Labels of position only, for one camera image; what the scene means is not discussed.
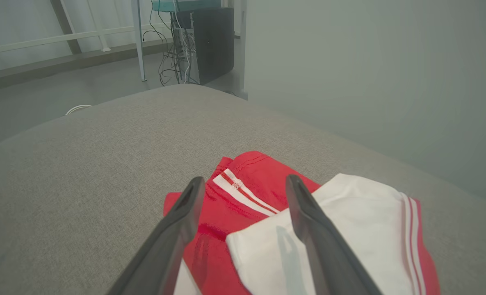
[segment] white stripe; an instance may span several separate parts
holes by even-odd
[[[233,182],[240,182],[240,183],[242,183],[241,189],[243,189],[243,192],[247,193],[250,196],[250,198],[254,199],[256,202],[258,202],[259,204],[267,207],[268,209],[271,209],[276,214],[279,213],[279,210],[277,210],[276,208],[274,208],[274,207],[270,206],[269,204],[265,203],[260,198],[256,197],[256,195],[254,195],[254,193],[250,189],[248,189],[248,187],[246,187],[246,185],[243,183],[243,181],[241,181],[240,179],[238,179],[235,176],[235,174],[233,174],[233,172],[230,169],[226,169],[226,170],[224,170],[224,172],[226,173],[226,175],[228,175],[228,177],[230,177],[230,179],[232,179]]]
[[[408,198],[410,200],[411,210],[412,210],[412,231],[411,231],[411,247],[412,247],[412,259],[414,260],[414,265],[416,267],[416,275],[420,282],[421,287],[421,294],[425,295],[427,292],[425,291],[425,280],[423,280],[423,273],[421,271],[421,264],[420,264],[420,253],[418,252],[418,228],[420,226],[420,219],[418,218],[418,206],[416,205],[416,201],[412,198]]]
[[[418,279],[416,278],[416,272],[414,271],[414,264],[412,263],[412,256],[411,256],[411,227],[410,227],[410,222],[411,222],[411,207],[410,203],[408,201],[408,197],[405,196],[405,194],[402,194],[403,200],[404,200],[404,218],[405,218],[405,238],[404,238],[404,243],[405,243],[405,254],[406,254],[406,261],[408,265],[408,271],[410,274],[410,278],[412,280],[412,287],[414,289],[414,294],[415,295],[420,295],[420,290],[418,288]]]
[[[250,199],[248,199],[243,194],[241,194],[241,192],[239,192],[237,188],[233,187],[230,183],[228,183],[228,181],[224,179],[223,176],[218,175],[213,179],[213,182],[216,185],[218,185],[220,188],[222,188],[225,192],[228,192],[235,200],[245,205],[246,207],[249,207],[250,209],[254,209],[255,211],[263,213],[264,215],[267,216],[274,215],[274,213],[272,213],[271,211],[268,211],[267,209],[258,206],[258,204],[252,202]]]

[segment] striped trim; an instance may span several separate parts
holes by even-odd
[[[213,182],[222,188],[225,192],[230,194],[235,200],[241,204],[263,213],[267,216],[272,216],[279,213],[279,210],[265,203],[259,199],[245,186],[243,181],[238,179],[230,169],[226,169],[213,179]]]
[[[426,295],[425,280],[418,251],[418,230],[420,221],[416,201],[402,194],[405,207],[405,250],[408,270],[415,295]]]

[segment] gray fabric surface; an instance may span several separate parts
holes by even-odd
[[[202,86],[150,90],[0,144],[0,294],[104,294],[168,192],[259,150],[318,183],[339,172],[421,200],[444,294],[486,294],[486,201],[338,136]]]

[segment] gray wall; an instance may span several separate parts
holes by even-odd
[[[248,0],[245,90],[486,198],[486,0]]]

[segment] gray floor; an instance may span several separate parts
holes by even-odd
[[[234,69],[206,86],[239,95],[239,43],[240,40],[235,39]],[[145,56],[146,82],[141,82],[138,61],[132,58],[0,89],[0,142],[26,129],[64,116],[74,106],[95,106],[125,95],[161,87],[158,67],[162,58],[162,54]],[[164,69],[170,69],[170,60],[164,63]],[[176,79],[172,78],[167,85],[176,83]]]

